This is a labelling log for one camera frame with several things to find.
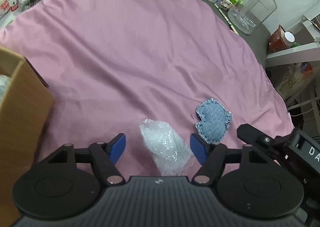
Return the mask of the clear plastic bag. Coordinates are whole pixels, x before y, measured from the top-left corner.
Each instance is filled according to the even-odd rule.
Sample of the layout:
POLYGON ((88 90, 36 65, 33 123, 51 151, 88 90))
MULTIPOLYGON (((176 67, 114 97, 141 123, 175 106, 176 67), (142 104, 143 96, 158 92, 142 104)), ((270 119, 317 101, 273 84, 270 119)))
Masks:
POLYGON ((139 125, 143 143, 152 155, 161 176, 186 176, 193 165, 193 153, 188 143, 160 120, 146 119, 139 125))

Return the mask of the blue knitted cloth patch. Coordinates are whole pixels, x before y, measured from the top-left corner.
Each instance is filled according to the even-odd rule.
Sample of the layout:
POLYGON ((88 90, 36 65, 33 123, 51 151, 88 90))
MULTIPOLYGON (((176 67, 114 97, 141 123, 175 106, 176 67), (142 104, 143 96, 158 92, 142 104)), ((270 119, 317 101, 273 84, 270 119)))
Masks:
POLYGON ((221 142, 231 126, 232 113, 217 100, 209 98, 196 108, 196 114, 198 134, 209 144, 221 142))

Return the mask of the brown cardboard box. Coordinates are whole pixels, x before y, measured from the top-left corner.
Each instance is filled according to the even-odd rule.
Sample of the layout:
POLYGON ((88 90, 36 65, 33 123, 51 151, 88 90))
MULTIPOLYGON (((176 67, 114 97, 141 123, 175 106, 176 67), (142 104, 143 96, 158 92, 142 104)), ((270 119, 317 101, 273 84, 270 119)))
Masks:
POLYGON ((1 75, 9 78, 1 97, 1 226, 10 226, 19 217, 12 188, 34 161, 54 98, 31 63, 4 47, 1 75))

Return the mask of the white desk shelf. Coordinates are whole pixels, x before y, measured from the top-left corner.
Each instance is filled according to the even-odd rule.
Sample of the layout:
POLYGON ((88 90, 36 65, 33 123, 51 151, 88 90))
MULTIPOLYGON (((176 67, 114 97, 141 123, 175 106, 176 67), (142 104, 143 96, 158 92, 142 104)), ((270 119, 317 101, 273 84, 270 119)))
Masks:
POLYGON ((270 54, 266 59, 266 67, 288 65, 293 63, 319 62, 319 14, 304 15, 303 29, 307 43, 270 54))

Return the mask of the pink bed sheet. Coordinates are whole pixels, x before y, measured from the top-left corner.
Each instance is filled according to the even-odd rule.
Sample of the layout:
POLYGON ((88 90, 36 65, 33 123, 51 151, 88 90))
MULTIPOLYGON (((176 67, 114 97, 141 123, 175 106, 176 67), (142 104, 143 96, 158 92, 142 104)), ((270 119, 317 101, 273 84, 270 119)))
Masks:
POLYGON ((293 130, 251 48, 201 0, 43 0, 1 30, 1 45, 24 55, 55 98, 39 159, 124 133, 121 174, 156 176, 139 124, 167 122, 188 141, 209 98, 233 115, 231 148, 242 147, 241 124, 271 137, 293 130))

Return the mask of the white lidded jar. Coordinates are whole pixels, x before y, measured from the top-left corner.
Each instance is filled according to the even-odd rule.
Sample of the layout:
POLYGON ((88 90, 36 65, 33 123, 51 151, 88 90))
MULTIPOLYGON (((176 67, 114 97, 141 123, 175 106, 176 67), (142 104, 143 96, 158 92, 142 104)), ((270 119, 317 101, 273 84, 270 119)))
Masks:
POLYGON ((291 32, 286 31, 283 34, 283 40, 284 40, 285 45, 288 48, 291 48, 293 46, 293 44, 295 43, 295 36, 291 32))

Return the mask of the clear plastic water jug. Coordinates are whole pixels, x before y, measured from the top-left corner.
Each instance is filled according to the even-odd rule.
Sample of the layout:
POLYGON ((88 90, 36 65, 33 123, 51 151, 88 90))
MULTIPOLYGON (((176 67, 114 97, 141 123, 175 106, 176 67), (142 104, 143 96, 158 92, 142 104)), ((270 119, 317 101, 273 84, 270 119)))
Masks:
POLYGON ((238 0, 228 10, 228 18, 240 31, 250 35, 276 9, 276 0, 238 0))

